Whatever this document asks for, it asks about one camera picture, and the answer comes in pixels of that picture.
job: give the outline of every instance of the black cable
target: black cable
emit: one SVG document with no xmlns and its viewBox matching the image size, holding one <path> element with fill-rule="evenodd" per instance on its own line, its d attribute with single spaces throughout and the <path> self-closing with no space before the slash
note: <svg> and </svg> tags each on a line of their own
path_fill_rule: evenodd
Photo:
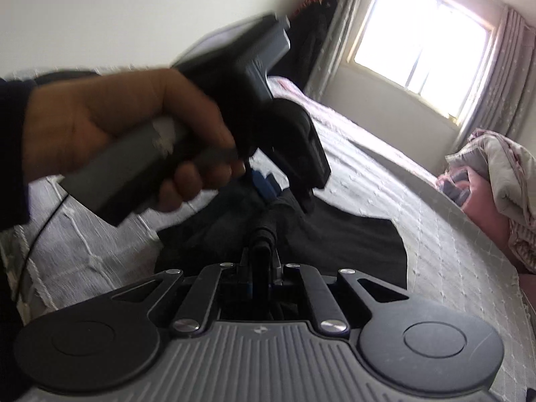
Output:
<svg viewBox="0 0 536 402">
<path fill-rule="evenodd" d="M 31 252 L 33 251 L 33 249 L 36 247 L 36 244 L 37 244 L 37 241 L 39 240 L 39 237 L 41 237 L 41 234 L 43 233 L 43 231 L 45 230 L 45 228 L 47 227 L 47 225 L 50 223 L 50 221 L 52 220 L 52 218 L 56 215 L 56 213 L 58 212 L 58 210 L 62 207 L 63 203 L 65 202 L 65 200 L 69 197 L 69 195 L 65 195 L 62 200 L 58 203 L 58 205 L 56 206 L 56 208 L 54 209 L 54 211 L 50 214 L 50 216 L 47 218 L 47 220 L 45 221 L 45 223 L 41 226 L 41 228 L 39 229 L 38 233 L 36 234 L 33 242 L 31 243 L 31 245 L 29 246 L 28 248 L 28 253 L 26 254 L 26 257 L 24 258 L 24 262 L 22 263 L 22 269 L 20 270 L 20 274 L 19 274 L 19 280 L 17 282 L 17 290 L 15 292 L 15 304 L 17 304 L 19 302 L 19 296 L 20 296 L 20 289 L 22 287 L 22 277 L 24 276 L 24 271 L 26 270 L 26 266 L 28 265 L 28 261 L 30 260 L 30 256 L 31 256 Z"/>
</svg>

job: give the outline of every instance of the bed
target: bed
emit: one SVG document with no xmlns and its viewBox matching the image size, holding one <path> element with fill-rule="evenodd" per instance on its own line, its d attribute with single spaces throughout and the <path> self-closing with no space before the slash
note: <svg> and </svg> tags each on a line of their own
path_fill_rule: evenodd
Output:
<svg viewBox="0 0 536 402">
<path fill-rule="evenodd" d="M 408 256 L 408 289 L 491 323 L 505 343 L 505 359 L 492 392 L 504 401 L 525 400 L 536 387 L 535 340 L 514 267 L 446 196 L 436 178 L 363 128 L 306 98 L 286 79 L 271 77 L 274 96 L 309 111 L 325 148 L 332 176 L 317 195 L 346 211 L 393 220 Z M 286 178 L 262 153 L 252 166 Z M 2 259 L 13 288 L 22 256 L 63 196 L 57 177 L 30 186 L 32 222 L 1 233 Z M 120 228 L 68 199 L 36 246 L 22 289 L 25 322 L 152 274 L 160 243 L 156 231 L 203 208 L 203 192 L 172 214 L 132 215 Z"/>
</svg>

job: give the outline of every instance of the dark sleeve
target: dark sleeve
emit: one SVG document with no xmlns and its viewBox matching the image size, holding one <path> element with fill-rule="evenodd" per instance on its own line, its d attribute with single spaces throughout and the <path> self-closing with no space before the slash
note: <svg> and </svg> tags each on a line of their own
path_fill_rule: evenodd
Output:
<svg viewBox="0 0 536 402">
<path fill-rule="evenodd" d="M 22 176 L 22 125 L 33 81 L 0 79 L 0 231 L 26 223 L 28 188 Z"/>
</svg>

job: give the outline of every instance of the patterned curtain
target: patterned curtain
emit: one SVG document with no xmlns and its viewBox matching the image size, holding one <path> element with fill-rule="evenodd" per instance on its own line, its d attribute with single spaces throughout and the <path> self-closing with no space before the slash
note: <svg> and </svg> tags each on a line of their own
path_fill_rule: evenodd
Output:
<svg viewBox="0 0 536 402">
<path fill-rule="evenodd" d="M 335 75 L 348 42 L 350 27 L 361 0 L 337 0 L 337 10 L 331 21 L 328 35 L 315 62 L 304 93 L 320 102 L 326 87 Z"/>
<path fill-rule="evenodd" d="M 515 140 L 536 87 L 536 30 L 512 8 L 505 8 L 491 60 L 491 75 L 473 113 L 464 121 L 452 145 L 457 152 L 476 128 Z"/>
</svg>

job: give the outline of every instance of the window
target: window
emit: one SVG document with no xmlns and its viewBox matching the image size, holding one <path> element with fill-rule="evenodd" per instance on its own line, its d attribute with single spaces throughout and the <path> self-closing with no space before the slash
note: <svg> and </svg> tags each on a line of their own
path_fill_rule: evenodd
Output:
<svg viewBox="0 0 536 402">
<path fill-rule="evenodd" d="M 458 122 L 480 81 L 490 35 L 443 0 L 376 0 L 353 60 Z"/>
</svg>

